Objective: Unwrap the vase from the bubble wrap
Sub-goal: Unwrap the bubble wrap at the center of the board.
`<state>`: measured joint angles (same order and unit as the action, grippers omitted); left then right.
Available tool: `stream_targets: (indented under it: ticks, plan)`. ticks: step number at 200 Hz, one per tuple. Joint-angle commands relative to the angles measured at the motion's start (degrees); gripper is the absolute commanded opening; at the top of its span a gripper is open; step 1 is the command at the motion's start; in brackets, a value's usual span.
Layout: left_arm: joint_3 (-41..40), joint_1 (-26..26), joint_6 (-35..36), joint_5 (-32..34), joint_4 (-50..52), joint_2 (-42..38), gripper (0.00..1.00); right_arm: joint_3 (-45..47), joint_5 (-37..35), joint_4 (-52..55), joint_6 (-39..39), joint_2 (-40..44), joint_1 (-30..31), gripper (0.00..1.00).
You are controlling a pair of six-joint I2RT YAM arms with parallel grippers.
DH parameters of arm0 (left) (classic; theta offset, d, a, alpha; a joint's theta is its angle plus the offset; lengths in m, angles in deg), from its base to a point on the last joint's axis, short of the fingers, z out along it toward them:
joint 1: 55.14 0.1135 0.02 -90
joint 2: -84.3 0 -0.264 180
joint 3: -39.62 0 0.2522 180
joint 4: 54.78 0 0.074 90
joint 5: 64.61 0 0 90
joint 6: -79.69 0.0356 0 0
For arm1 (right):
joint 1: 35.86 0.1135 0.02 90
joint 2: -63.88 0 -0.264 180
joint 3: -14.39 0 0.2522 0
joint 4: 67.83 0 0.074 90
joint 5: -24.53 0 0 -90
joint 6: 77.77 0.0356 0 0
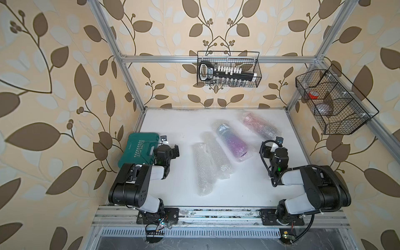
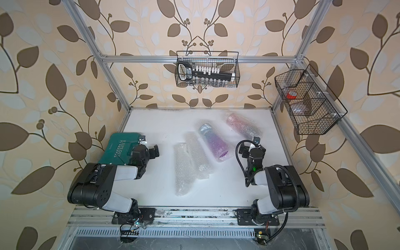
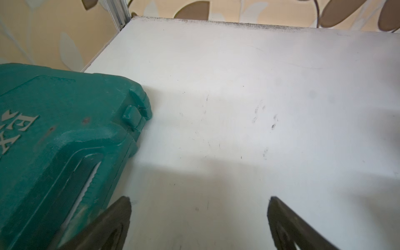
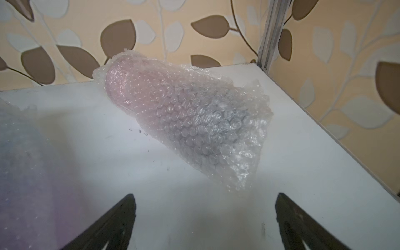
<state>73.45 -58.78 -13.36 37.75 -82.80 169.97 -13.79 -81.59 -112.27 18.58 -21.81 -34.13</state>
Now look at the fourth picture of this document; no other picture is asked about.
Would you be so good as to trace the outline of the purple vase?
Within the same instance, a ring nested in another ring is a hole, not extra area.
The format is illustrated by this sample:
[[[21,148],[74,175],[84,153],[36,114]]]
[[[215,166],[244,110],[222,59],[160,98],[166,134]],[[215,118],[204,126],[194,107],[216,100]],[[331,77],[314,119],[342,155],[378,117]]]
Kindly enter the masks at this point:
[[[71,169],[33,121],[1,101],[1,249],[58,250],[83,229]]]

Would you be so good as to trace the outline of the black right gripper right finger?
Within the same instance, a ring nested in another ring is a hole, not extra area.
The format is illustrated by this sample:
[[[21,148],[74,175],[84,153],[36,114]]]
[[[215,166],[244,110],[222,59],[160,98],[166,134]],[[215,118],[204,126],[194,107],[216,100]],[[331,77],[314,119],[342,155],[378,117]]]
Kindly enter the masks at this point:
[[[278,194],[275,210],[286,250],[350,250],[286,194]]]

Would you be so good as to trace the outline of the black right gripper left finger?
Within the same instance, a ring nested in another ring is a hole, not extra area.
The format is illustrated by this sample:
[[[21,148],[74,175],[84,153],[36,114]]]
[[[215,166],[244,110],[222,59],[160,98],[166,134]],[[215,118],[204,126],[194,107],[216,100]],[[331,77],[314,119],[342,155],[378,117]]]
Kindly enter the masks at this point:
[[[126,195],[63,250],[126,250],[136,218],[136,202]]]

